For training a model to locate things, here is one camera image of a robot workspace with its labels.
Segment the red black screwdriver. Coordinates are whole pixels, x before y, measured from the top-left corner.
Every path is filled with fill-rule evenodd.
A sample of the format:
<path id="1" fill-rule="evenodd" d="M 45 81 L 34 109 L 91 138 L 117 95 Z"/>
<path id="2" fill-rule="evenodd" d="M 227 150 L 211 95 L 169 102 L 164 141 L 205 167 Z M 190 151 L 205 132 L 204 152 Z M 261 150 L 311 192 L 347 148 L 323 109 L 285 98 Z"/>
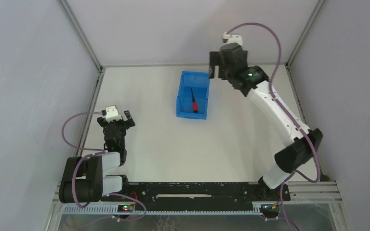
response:
<path id="1" fill-rule="evenodd" d="M 197 113 L 198 112 L 198 105 L 197 105 L 197 102 L 196 102 L 196 99 L 195 99 L 195 96 L 194 96 L 194 93 L 193 93 L 193 89 L 191 88 L 191 96 L 192 96 L 192 108 L 193 108 L 193 112 L 194 113 Z"/>

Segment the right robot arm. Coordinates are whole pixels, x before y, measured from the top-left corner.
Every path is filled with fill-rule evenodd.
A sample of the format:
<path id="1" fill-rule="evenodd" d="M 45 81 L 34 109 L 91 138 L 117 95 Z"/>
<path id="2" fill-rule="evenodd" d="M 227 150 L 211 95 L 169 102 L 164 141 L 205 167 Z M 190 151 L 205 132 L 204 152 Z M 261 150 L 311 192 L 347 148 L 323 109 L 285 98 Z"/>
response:
<path id="1" fill-rule="evenodd" d="M 261 67 L 249 66 L 247 56 L 248 52 L 237 43 L 210 52 L 209 77 L 214 78 L 217 66 L 218 77 L 227 80 L 268 117 L 285 146 L 274 155 L 275 163 L 259 179 L 268 192 L 279 188 L 300 166 L 316 158 L 323 134 L 319 129 L 311 129 L 288 108 L 270 77 Z"/>

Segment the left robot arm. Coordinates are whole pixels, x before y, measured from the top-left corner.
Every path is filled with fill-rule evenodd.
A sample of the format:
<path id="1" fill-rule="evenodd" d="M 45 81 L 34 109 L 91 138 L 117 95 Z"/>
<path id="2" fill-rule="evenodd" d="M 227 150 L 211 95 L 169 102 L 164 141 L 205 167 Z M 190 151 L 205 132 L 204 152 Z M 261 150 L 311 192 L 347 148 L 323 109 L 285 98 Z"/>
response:
<path id="1" fill-rule="evenodd" d="M 58 193 L 63 204 L 75 203 L 85 208 L 88 203 L 100 201 L 104 195 L 122 191 L 128 183 L 125 175 L 106 176 L 105 171 L 125 164 L 125 137 L 135 122 L 130 111 L 124 111 L 126 117 L 122 118 L 115 107 L 108 107 L 98 115 L 104 145 L 101 149 L 94 149 L 94 154 L 67 159 Z"/>

